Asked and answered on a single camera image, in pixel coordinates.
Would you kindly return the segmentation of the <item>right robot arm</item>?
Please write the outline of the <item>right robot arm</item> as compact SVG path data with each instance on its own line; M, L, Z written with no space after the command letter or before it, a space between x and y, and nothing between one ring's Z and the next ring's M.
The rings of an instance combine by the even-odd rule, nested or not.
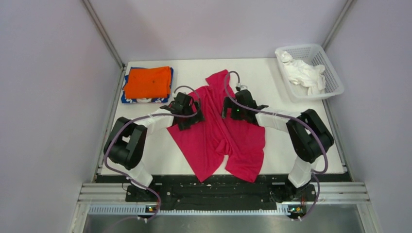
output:
M315 173L314 169L320 156L323 156L325 161L322 172L326 172L326 152L334 145L334 138L315 110L288 112L276 110L268 105L257 105L250 91L245 89L238 91L234 97L224 98L222 118L226 118L227 112L230 112L233 120L273 128L289 135L297 155L285 186L285 194L289 199L298 200L304 195L304 186Z

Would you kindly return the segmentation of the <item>pink t-shirt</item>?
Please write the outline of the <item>pink t-shirt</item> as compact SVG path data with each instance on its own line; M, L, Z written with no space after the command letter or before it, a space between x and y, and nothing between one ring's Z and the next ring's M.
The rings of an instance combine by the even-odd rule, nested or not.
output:
M225 170L253 183L263 165L265 128L221 117L224 98L234 96L227 74L228 70L212 74L206 78L205 86L190 93L200 100L204 121L183 131L175 125L168 132L199 181L209 178L228 156Z

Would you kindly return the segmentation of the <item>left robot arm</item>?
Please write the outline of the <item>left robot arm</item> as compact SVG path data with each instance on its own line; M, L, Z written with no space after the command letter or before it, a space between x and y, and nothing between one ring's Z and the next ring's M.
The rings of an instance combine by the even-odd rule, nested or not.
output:
M147 136L176 126L184 131L204 121L201 100L179 92L168 105L135 119L119 117L112 127L103 148L105 167L121 174L138 187L137 194L143 200L154 198L156 188L151 184L152 175L142 161Z

